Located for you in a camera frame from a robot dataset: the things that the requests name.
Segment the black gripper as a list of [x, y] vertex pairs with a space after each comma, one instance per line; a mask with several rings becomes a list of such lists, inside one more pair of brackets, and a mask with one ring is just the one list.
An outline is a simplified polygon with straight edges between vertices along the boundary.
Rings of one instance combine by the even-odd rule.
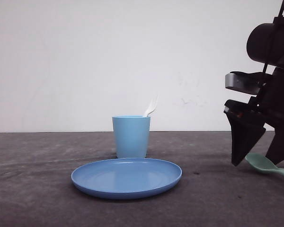
[[273, 74], [231, 72], [231, 76], [246, 79], [253, 93], [248, 103], [227, 100], [224, 112], [231, 125], [231, 163], [237, 166], [263, 136], [267, 123], [275, 136], [266, 153], [274, 164], [284, 161], [284, 68]]

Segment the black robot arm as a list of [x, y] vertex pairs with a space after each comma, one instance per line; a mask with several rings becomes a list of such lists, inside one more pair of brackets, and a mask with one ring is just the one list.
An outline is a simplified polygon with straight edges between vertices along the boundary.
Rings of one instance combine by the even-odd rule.
[[274, 164], [284, 161], [284, 1], [272, 23], [257, 26], [247, 41], [249, 57], [275, 67], [254, 73], [232, 71], [225, 76], [227, 89], [250, 95], [247, 103], [227, 100], [224, 113], [231, 125], [231, 162], [237, 166], [265, 133], [275, 130], [266, 153]]

